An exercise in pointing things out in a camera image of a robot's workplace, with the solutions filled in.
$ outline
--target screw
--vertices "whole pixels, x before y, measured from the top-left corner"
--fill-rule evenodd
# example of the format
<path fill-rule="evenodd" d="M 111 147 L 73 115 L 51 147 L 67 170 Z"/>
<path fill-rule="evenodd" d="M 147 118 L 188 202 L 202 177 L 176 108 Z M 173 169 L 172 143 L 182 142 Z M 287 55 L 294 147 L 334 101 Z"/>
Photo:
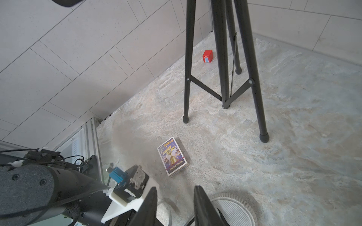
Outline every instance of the screw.
<path fill-rule="evenodd" d="M 13 180 L 17 180 L 17 179 L 19 179 L 19 177 L 20 177 L 19 174 L 14 174 L 12 179 L 13 179 Z"/>
<path fill-rule="evenodd" d="M 46 179 L 42 179 L 41 181 L 40 181 L 40 185 L 44 185 L 44 184 L 46 184 Z"/>

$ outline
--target small red box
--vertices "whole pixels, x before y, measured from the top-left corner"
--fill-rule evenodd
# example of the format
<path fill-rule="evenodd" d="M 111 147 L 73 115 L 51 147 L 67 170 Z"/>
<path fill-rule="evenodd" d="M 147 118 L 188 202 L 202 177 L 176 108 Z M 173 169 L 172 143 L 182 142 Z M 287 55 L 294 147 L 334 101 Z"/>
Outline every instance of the small red box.
<path fill-rule="evenodd" d="M 204 63 L 210 63 L 213 59 L 213 54 L 212 54 L 212 50 L 206 50 L 204 52 L 204 55 L 202 55 L 202 58 L 204 60 Z"/>

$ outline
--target tripod leg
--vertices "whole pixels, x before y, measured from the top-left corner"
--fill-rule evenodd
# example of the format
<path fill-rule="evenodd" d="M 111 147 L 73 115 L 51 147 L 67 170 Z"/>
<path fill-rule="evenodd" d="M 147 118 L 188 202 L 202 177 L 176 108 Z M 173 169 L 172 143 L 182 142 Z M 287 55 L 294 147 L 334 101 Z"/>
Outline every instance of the tripod leg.
<path fill-rule="evenodd" d="M 192 48 L 194 47 L 196 0 L 187 0 L 186 7 L 186 53 L 185 53 L 185 99 L 183 122 L 189 122 L 189 102 L 192 67 Z"/>
<path fill-rule="evenodd" d="M 232 11 L 232 1 L 231 0 L 225 0 L 225 6 L 226 6 L 226 22 L 229 30 L 229 37 L 230 37 L 230 43 L 232 48 L 232 53 L 235 57 L 235 72 L 237 74 L 241 74 L 241 67 L 240 67 L 240 60 L 239 60 L 239 50 L 238 47 L 234 49 L 235 46 L 235 22 L 234 22 L 234 13 Z"/>
<path fill-rule="evenodd" d="M 240 26 L 240 35 L 243 41 L 245 59 L 248 66 L 249 77 L 254 80 L 251 89 L 254 97 L 256 115 L 258 117 L 260 135 L 262 142 L 269 141 L 269 134 L 266 130 L 263 99 L 261 96 L 258 65 L 256 63 L 253 34 L 251 31 L 248 3 L 246 0 L 234 0 L 236 16 Z"/>
<path fill-rule="evenodd" d="M 221 97 L 223 104 L 229 99 L 229 72 L 227 63 L 227 42 L 225 25 L 225 1 L 211 0 L 212 19 L 214 21 L 214 33 L 216 52 L 218 55 Z"/>

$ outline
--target tiled wall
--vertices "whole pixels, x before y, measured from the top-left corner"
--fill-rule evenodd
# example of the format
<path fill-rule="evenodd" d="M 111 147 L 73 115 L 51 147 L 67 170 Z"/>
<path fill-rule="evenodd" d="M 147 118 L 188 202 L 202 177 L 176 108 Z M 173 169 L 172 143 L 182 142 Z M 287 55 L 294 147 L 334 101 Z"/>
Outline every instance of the tiled wall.
<path fill-rule="evenodd" d="M 248 0 L 254 33 L 362 65 L 361 0 Z"/>
<path fill-rule="evenodd" d="M 0 2 L 0 140 L 57 146 L 185 53 L 185 0 Z M 212 30 L 197 0 L 194 44 Z"/>

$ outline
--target marble floor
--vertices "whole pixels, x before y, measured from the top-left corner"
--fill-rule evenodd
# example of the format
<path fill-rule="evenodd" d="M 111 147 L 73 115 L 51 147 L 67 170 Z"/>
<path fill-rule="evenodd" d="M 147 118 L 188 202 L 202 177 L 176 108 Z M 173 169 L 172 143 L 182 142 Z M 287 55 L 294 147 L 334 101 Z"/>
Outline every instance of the marble floor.
<path fill-rule="evenodd" d="M 248 78 L 241 41 L 243 73 Z M 190 121 L 182 122 L 185 57 L 97 128 L 104 169 L 139 164 L 160 185 L 173 225 L 193 215 L 193 188 L 232 192 L 254 209 L 258 225 L 361 225 L 362 73 L 255 39 L 270 141 L 259 140 L 251 90 L 223 109 L 191 84 Z M 203 63 L 204 50 L 214 60 Z M 214 34 L 194 48 L 192 75 L 220 94 Z M 232 52 L 229 46 L 229 68 Z M 157 147 L 176 137 L 190 165 L 169 178 Z M 165 209 L 158 215 L 161 222 Z"/>

